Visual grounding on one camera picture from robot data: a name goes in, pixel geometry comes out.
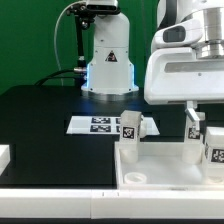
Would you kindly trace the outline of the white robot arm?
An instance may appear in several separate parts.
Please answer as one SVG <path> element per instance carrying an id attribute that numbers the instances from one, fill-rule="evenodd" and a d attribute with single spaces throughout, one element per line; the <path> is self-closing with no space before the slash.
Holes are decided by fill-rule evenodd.
<path id="1" fill-rule="evenodd" d="M 95 97 L 136 92 L 129 61 L 129 21 L 117 0 L 86 0 L 94 20 L 93 58 L 82 92 Z M 158 0 L 156 30 L 144 98 L 151 105 L 183 103 L 191 130 L 200 133 L 199 103 L 224 100 L 224 0 Z"/>

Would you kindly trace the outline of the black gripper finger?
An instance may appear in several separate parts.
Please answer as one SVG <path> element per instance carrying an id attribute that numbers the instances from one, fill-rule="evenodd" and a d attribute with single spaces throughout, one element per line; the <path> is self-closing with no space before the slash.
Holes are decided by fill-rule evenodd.
<path id="1" fill-rule="evenodd" d="M 186 139 L 199 139 L 200 138 L 200 118 L 196 113 L 197 103 L 195 101 L 187 101 L 185 104 L 186 113 Z"/>

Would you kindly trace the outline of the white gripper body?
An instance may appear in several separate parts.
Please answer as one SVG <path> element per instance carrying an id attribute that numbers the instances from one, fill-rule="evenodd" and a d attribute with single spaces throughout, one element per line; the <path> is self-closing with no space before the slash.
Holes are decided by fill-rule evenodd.
<path id="1" fill-rule="evenodd" d="M 147 64 L 144 98 L 150 105 L 224 101 L 224 59 L 199 60 L 190 47 L 156 50 Z"/>

